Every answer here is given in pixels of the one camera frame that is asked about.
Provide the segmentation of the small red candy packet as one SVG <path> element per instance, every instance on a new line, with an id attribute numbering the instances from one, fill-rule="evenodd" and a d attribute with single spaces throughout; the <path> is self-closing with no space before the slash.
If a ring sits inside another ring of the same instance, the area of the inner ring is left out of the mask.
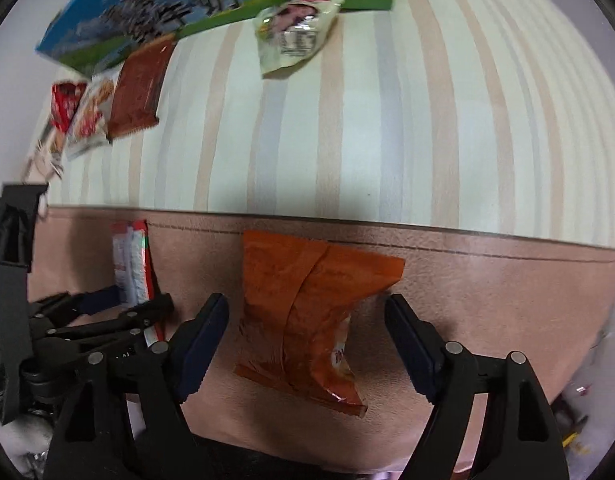
<path id="1" fill-rule="evenodd" d="M 68 132 L 86 88 L 86 81 L 63 80 L 52 85 L 50 123 L 53 127 L 62 133 Z"/>

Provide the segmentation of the dark red snack packet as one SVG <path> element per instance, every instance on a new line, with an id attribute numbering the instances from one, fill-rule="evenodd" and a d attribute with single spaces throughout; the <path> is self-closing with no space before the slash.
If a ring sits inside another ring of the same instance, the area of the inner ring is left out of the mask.
<path id="1" fill-rule="evenodd" d="M 173 34 L 162 36 L 126 59 L 117 80 L 108 120 L 110 142 L 158 124 L 161 88 L 175 46 Z"/>

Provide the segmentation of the white cream snack packet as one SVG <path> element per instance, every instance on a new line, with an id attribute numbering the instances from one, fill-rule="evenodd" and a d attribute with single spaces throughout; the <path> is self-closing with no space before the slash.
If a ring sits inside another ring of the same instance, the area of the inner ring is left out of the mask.
<path id="1" fill-rule="evenodd" d="M 286 0 L 253 20 L 262 76 L 306 62 L 321 50 L 345 0 Z"/>

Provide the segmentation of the orange brown snack packet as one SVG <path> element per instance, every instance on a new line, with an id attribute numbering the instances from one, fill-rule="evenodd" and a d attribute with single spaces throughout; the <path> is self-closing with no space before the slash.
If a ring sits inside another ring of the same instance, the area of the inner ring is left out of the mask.
<path id="1" fill-rule="evenodd" d="M 238 323 L 238 376 L 362 417 L 345 359 L 358 304 L 403 276 L 399 257 L 290 235 L 242 235 L 244 308 Z"/>

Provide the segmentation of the red white snack packet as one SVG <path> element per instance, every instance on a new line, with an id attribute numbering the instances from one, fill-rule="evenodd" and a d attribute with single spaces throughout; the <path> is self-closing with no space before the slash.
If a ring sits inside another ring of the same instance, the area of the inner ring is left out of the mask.
<path id="1" fill-rule="evenodd" d="M 114 281 L 120 288 L 122 304 L 136 307 L 154 300 L 160 288 L 152 264 L 147 222 L 114 222 L 111 232 Z"/>

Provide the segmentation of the cat print pillow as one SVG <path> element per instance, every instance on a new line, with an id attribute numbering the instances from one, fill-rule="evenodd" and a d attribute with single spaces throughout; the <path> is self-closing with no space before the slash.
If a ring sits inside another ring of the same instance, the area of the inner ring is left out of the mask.
<path id="1" fill-rule="evenodd" d="M 61 179 L 64 172 L 61 161 L 65 143 L 66 134 L 48 120 L 24 166 L 23 182 L 44 183 L 55 178 Z"/>

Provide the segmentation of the white nitz cookie packet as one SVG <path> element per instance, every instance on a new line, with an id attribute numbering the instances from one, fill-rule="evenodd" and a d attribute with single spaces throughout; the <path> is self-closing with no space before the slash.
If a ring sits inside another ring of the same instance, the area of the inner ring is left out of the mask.
<path id="1" fill-rule="evenodd" d="M 67 133 L 65 155 L 68 160 L 109 145 L 108 122 L 120 70 L 106 70 L 86 86 Z"/>

